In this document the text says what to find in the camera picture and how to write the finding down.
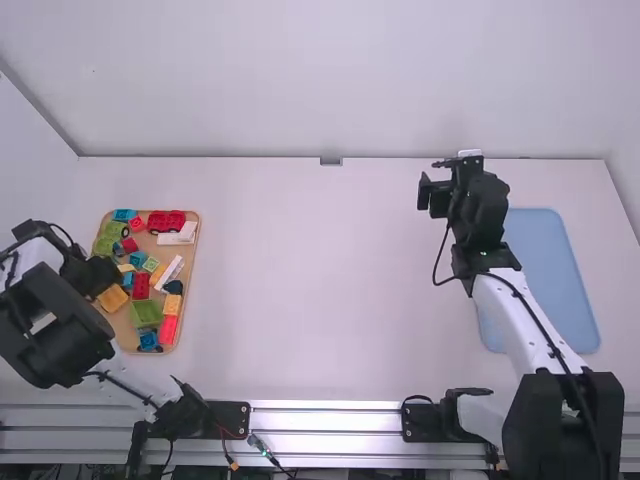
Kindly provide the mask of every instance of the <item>yellow toy block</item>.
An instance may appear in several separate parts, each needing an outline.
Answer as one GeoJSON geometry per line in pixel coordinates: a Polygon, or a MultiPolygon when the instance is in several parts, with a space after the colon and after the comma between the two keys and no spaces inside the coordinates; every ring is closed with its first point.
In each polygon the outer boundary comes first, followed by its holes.
{"type": "Polygon", "coordinates": [[[129,295],[115,283],[98,295],[98,301],[107,313],[116,312],[128,300],[129,295]]]}
{"type": "Polygon", "coordinates": [[[162,313],[164,315],[178,315],[180,312],[180,302],[182,301],[182,295],[167,295],[164,299],[164,309],[162,313]]]}
{"type": "Polygon", "coordinates": [[[158,280],[160,280],[160,277],[162,276],[162,274],[166,269],[167,269],[167,266],[164,263],[161,263],[160,265],[158,265],[156,269],[153,271],[153,275],[151,275],[151,278],[149,278],[149,285],[153,287],[156,283],[158,283],[158,280]]]}
{"type": "Polygon", "coordinates": [[[120,270],[120,273],[135,272],[136,267],[130,263],[125,263],[123,265],[118,265],[118,270],[120,270]]]}

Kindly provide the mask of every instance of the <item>red toy block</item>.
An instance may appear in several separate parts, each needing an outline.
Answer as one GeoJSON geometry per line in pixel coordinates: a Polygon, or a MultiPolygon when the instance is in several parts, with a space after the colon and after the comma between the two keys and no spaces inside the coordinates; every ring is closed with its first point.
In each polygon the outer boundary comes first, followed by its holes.
{"type": "Polygon", "coordinates": [[[136,233],[142,232],[147,228],[147,226],[144,224],[144,221],[140,218],[140,215],[136,215],[131,220],[129,220],[129,226],[131,227],[131,230],[136,233]]]}
{"type": "Polygon", "coordinates": [[[152,235],[165,232],[179,232],[187,216],[182,210],[154,210],[147,219],[147,230],[152,235]]]}
{"type": "Polygon", "coordinates": [[[127,237],[120,240],[120,244],[126,253],[133,253],[138,251],[138,244],[133,237],[127,237]]]}
{"type": "Polygon", "coordinates": [[[176,340],[178,330],[178,317],[176,315],[165,315],[164,322],[158,331],[158,342],[164,345],[173,345],[176,340]]]}
{"type": "Polygon", "coordinates": [[[146,300],[149,298],[149,275],[146,272],[136,272],[133,274],[133,291],[131,298],[134,300],[146,300]]]}

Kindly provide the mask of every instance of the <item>green toy block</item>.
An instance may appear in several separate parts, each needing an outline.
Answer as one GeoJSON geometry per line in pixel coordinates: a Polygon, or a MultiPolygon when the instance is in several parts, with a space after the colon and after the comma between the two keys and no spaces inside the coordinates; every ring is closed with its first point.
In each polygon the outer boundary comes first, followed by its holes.
{"type": "Polygon", "coordinates": [[[160,265],[160,262],[156,258],[149,257],[147,261],[142,264],[142,268],[149,273],[153,273],[156,268],[158,268],[158,265],[160,265]]]}
{"type": "Polygon", "coordinates": [[[104,226],[104,229],[102,230],[102,236],[113,238],[113,241],[116,242],[120,240],[123,236],[125,236],[123,235],[123,233],[128,234],[129,232],[130,232],[129,227],[126,224],[111,220],[104,226]]]}
{"type": "Polygon", "coordinates": [[[131,302],[131,321],[136,328],[155,327],[164,320],[162,309],[153,300],[131,302]]]}
{"type": "Polygon", "coordinates": [[[93,247],[93,254],[110,257],[113,254],[113,239],[101,236],[93,247]]]}

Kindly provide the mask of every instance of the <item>white wall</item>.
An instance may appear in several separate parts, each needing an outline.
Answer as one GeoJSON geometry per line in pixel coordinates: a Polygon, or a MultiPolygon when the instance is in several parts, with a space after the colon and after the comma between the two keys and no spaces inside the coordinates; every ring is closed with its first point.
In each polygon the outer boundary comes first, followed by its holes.
{"type": "Polygon", "coordinates": [[[51,198],[73,198],[78,157],[0,72],[0,246],[15,239],[11,228],[28,218],[59,222],[64,212],[51,198]],[[67,182],[60,181],[64,172],[67,182]]]}
{"type": "Polygon", "coordinates": [[[0,11],[0,57],[84,154],[604,157],[640,232],[633,0],[0,11]]]}

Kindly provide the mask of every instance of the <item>metal extrusion frame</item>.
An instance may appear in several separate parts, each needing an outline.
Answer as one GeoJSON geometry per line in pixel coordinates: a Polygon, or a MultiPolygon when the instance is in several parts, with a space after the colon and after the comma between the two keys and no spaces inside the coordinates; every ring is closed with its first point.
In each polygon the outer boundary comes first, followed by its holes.
{"type": "MultiPolygon", "coordinates": [[[[408,444],[399,402],[252,401],[250,431],[284,467],[482,470],[480,444],[408,444]]],[[[140,413],[102,404],[0,403],[0,463],[124,464],[140,413]]],[[[245,441],[227,441],[240,466],[269,467],[245,441]]],[[[144,455],[162,464],[169,443],[150,439],[144,455]]],[[[175,465],[226,465],[219,440],[178,440],[175,465]]],[[[620,470],[640,472],[640,408],[625,412],[620,470]]]]}

